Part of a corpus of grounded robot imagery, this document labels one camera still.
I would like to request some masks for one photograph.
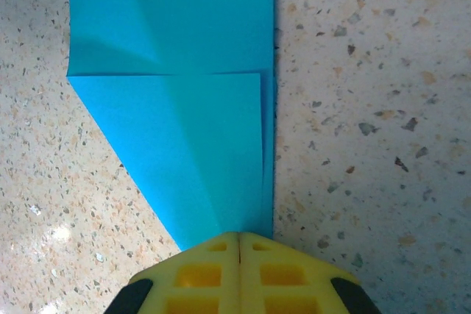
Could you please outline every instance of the black rubber edge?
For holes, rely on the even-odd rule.
[[[350,314],[381,314],[360,285],[340,277],[331,279],[330,282]]]
[[[152,280],[140,279],[122,288],[106,309],[105,314],[138,314],[152,285]]]

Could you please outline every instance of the yellow plastic object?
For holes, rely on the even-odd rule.
[[[332,278],[358,284],[300,251],[231,232],[136,274],[130,284],[153,282],[138,314],[349,314]]]

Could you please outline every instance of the speckled floor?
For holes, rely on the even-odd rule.
[[[278,0],[276,239],[385,313],[471,313],[471,0]],[[177,252],[65,79],[68,0],[0,0],[0,313],[101,313]]]

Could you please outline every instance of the blue paper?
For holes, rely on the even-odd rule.
[[[272,235],[273,8],[71,0],[68,78],[182,249]]]

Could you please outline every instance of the floor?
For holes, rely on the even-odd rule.
[[[277,0],[275,238],[384,313],[471,313],[471,1]],[[0,313],[102,313],[178,252],[65,79],[68,0],[0,0]]]

